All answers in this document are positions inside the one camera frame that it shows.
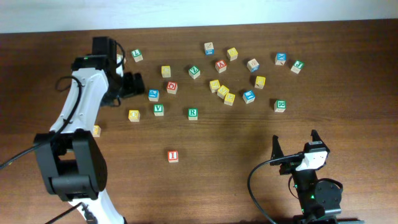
wooden table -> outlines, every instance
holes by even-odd
[[[126,71],[141,72],[146,87],[159,89],[164,117],[155,117],[147,95],[123,100],[120,108],[101,108],[97,143],[108,165],[106,186],[118,212],[129,223],[237,223],[264,221],[246,188],[251,169],[271,156],[272,135],[285,154],[303,149],[316,129],[331,149],[318,177],[344,185],[339,218],[368,223],[398,220],[398,20],[311,22],[169,29],[95,30],[0,35],[0,161],[32,145],[61,112],[67,93],[55,81],[70,75],[77,56],[91,52],[91,38],[110,36],[127,52],[142,51],[135,63],[127,54]],[[215,54],[205,56],[203,44]],[[218,74],[215,62],[237,60]],[[275,66],[276,52],[287,52],[285,66]],[[255,58],[260,69],[250,73]],[[293,60],[305,67],[290,71]],[[163,79],[160,66],[170,65]],[[193,80],[188,68],[201,75]],[[253,78],[267,78],[263,90]],[[233,106],[211,93],[219,79],[236,94]],[[165,90],[178,82],[176,95]],[[254,90],[248,105],[244,90]],[[275,99],[287,101],[275,113]],[[198,121],[187,109],[198,108]],[[131,123],[128,110],[139,110]],[[178,150],[169,164],[166,152]],[[261,205],[276,219],[301,213],[287,188],[289,176],[263,167],[252,178]],[[69,208],[43,185],[34,153],[0,171],[0,223],[44,223]],[[73,212],[59,223],[83,223]]]

alphabet block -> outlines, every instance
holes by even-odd
[[[290,69],[290,70],[291,70],[292,72],[296,73],[296,74],[299,74],[299,72],[301,71],[301,69],[303,69],[303,67],[304,67],[304,63],[301,62],[301,61],[299,61],[299,60],[297,60],[297,61],[293,64],[292,69]]]
[[[190,121],[196,121],[198,119],[198,109],[197,108],[188,109],[188,119]]]
[[[94,125],[93,137],[99,137],[101,135],[101,128],[98,125]]]
[[[154,114],[155,116],[164,116],[163,105],[154,105]]]
[[[212,42],[205,43],[205,54],[213,55],[214,54],[214,45]]]
[[[217,96],[221,97],[221,99],[224,99],[227,93],[229,93],[229,89],[224,85],[217,90]]]
[[[254,99],[256,99],[256,96],[254,95],[253,91],[249,90],[243,93],[243,100],[246,104],[253,102]]]
[[[265,84],[266,84],[266,78],[265,77],[257,77],[256,78],[256,84],[254,85],[254,87],[263,89]]]
[[[227,93],[225,96],[224,104],[232,106],[234,104],[235,94]]]
[[[226,56],[229,58],[229,61],[233,61],[238,58],[238,51],[233,47],[226,51]]]
[[[284,65],[286,62],[286,53],[277,53],[275,57],[276,65]]]
[[[216,62],[216,70],[218,73],[226,71],[226,63],[224,60],[219,60],[218,62]]]
[[[260,65],[256,59],[252,59],[252,60],[248,61],[247,67],[250,72],[254,72],[259,69]]]
[[[218,80],[210,81],[210,90],[212,93],[217,92],[219,88],[220,88],[220,82]]]
[[[169,65],[162,66],[162,77],[163,78],[170,78],[172,76],[172,69]]]
[[[167,83],[167,93],[176,94],[178,89],[178,85],[176,82],[168,82]]]
[[[141,60],[143,60],[144,58],[142,57],[142,53],[139,49],[137,50],[133,50],[131,52],[132,57],[134,58],[134,61],[139,62]]]
[[[169,162],[178,162],[178,152],[177,151],[167,152],[167,160]]]
[[[129,120],[131,122],[139,122],[140,114],[138,110],[129,110]]]
[[[198,67],[193,66],[192,68],[189,69],[188,73],[193,79],[196,79],[200,75],[200,70]]]
[[[284,100],[277,100],[274,104],[274,111],[275,112],[283,112],[286,110],[286,101]]]
[[[149,99],[149,101],[158,102],[159,101],[159,90],[149,90],[148,99]]]

white wall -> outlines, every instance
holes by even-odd
[[[2,0],[0,33],[398,17],[398,0]]]

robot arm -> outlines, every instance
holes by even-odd
[[[83,202],[85,206],[80,213],[87,223],[126,223],[105,190],[106,162],[91,133],[100,106],[115,106],[114,101],[120,103],[119,98],[144,92],[140,74],[123,74],[124,59],[117,57],[117,45],[120,46],[108,37],[93,38],[92,54],[78,57],[72,64],[72,76],[81,83],[81,98],[72,119],[60,135],[52,139],[76,104],[79,95],[76,80],[72,80],[62,112],[50,132],[37,134],[34,141],[38,145],[35,154],[47,192],[72,205]],[[75,159],[60,158],[70,151],[75,153]]]

yellow block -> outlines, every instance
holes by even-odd
[[[231,57],[238,55],[238,51],[234,47],[227,50],[227,52],[229,53],[229,56],[231,56]]]
[[[266,84],[266,78],[265,77],[257,77],[256,78],[256,87],[264,87]]]
[[[162,76],[163,78],[169,78],[172,76],[172,69],[169,65],[162,66]]]
[[[139,111],[138,110],[129,110],[129,120],[132,122],[138,122],[139,121]]]
[[[93,137],[99,137],[101,135],[101,128],[98,125],[94,125]]]
[[[212,93],[217,92],[219,88],[220,88],[220,82],[218,80],[210,81],[210,90]]]
[[[232,106],[232,104],[234,103],[234,100],[235,100],[235,94],[227,93],[226,96],[225,96],[224,103],[226,105]]]
[[[225,95],[229,93],[229,89],[226,88],[224,85],[222,85],[218,90],[217,90],[217,95],[224,99]]]

